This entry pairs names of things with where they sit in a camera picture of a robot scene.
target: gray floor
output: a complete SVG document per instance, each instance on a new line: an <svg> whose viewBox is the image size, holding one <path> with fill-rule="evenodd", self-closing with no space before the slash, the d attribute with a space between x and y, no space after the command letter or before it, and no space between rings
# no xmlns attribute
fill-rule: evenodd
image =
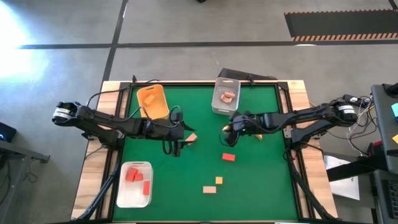
<svg viewBox="0 0 398 224"><path fill-rule="evenodd" d="M80 101L99 90L108 49L13 50L18 44L110 43L121 0L0 1L0 121L18 129L16 144L50 154L50 163L32 164L38 182L25 183L13 223L69 219L87 142L80 131L51 123L58 101ZM283 13L390 8L387 0L131 0L120 43L290 40ZM212 47L118 49L110 80L208 80L223 67L305 80L315 103L345 93L369 95L373 83L396 82L396 45ZM344 136L345 129L333 133ZM378 134L356 142L365 148ZM344 140L326 135L327 152L358 155ZM371 197L335 197L338 214L348 221L371 222Z"/></svg>

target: black metal frame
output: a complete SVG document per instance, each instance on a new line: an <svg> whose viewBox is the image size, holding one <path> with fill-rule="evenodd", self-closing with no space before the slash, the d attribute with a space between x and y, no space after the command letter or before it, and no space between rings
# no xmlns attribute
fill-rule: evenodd
<svg viewBox="0 0 398 224"><path fill-rule="evenodd" d="M131 84L131 82L122 82L120 84L120 88L124 88L126 85L130 85L130 84ZM213 82L178 82L178 81L176 81L176 82L157 82L156 84L161 84L163 86L214 86L215 82L214 81ZM251 85L249 82L241 83L241 84L243 86ZM153 83L135 83L134 84L135 87L144 87L144 86L150 86L150 85L153 85ZM292 106L292 102L290 100L290 92L289 92L287 82L260 82L260 83L256 83L256 85L273 86L274 87L275 95L277 96L278 109L280 112L283 112L282 100L281 100L281 95L280 95L280 90L282 90L284 92L284 95L286 98L288 112L293 111L293 106ZM132 103L132 100L131 100L132 91L133 91L133 88L130 88L127 91L127 102L126 102L126 108L125 108L125 113L124 113L125 116L127 114L129 114L129 112L130 112L130 107L131 107L131 103ZM118 100L117 100L116 109L115 109L115 116L119 115L119 112L122 107L122 99L123 99L125 93L126 93L126 91L122 91L118 95ZM284 142L285 142L285 146L286 146L289 140L287 138L285 138L284 135L283 135L283 138L284 138ZM119 150L116 163L121 162L122 154L123 154L123 149ZM303 164L304 161L303 161L303 157L302 157L302 154L300 151L297 153L297 158L298 158L298 164L300 167L300 175L303 177L305 183L308 184L307 174L305 171L305 166ZM108 151L107 156L106 156L106 161L105 161L105 167L104 167L103 182L104 182L104 180L107 179L107 176L109 175L111 160L112 160L112 152ZM294 179L292 177L291 177L291 182L292 182L292 190L293 190L294 199L295 199L297 217L298 217L298 219L301 219L301 218L303 218L303 213L302 213L303 210L302 210L302 205L300 203L299 189L298 189L296 181L294 181ZM115 182L113 183L113 186L112 186L111 200L109 201L109 210L108 210L106 219L102 219L102 208L103 208L103 201L102 201L101 205L97 208L97 212L96 212L96 216L95 216L95 218L97 220L101 219L101 220L108 222L113 219L114 206L116 204L116 195L117 195L116 191L118 190L118 184L119 184L118 178L115 178ZM307 207L308 207L308 212L309 212L310 218L314 218L315 215L313 212L313 207L311 206L310 201L307 198L307 196L305 196L305 198L307 201Z"/></svg>

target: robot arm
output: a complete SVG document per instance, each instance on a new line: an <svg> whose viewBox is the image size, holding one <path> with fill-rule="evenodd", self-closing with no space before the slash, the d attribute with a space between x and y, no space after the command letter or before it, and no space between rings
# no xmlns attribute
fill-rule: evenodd
<svg viewBox="0 0 398 224"><path fill-rule="evenodd" d="M314 108L294 111L293 113L235 113L230 123L223 128L225 139L233 147L240 136L246 134L272 134L286 126L315 121L306 128L295 128L291 132L292 147L308 142L314 135L323 135L335 126L350 127L357 121L354 108L339 101L324 103Z"/></svg>
<svg viewBox="0 0 398 224"><path fill-rule="evenodd" d="M85 132L83 136L96 136L101 144L109 147L120 146L121 134L134 139L168 141L170 149L169 151L164 149L164 151L175 157L180 156L182 147L189 143L178 141L184 139L184 131L194 131L182 121L181 113L173 114L170 119L133 118L132 116L124 119L92 110L77 102L59 102L52 122L59 126L79 128Z"/></svg>

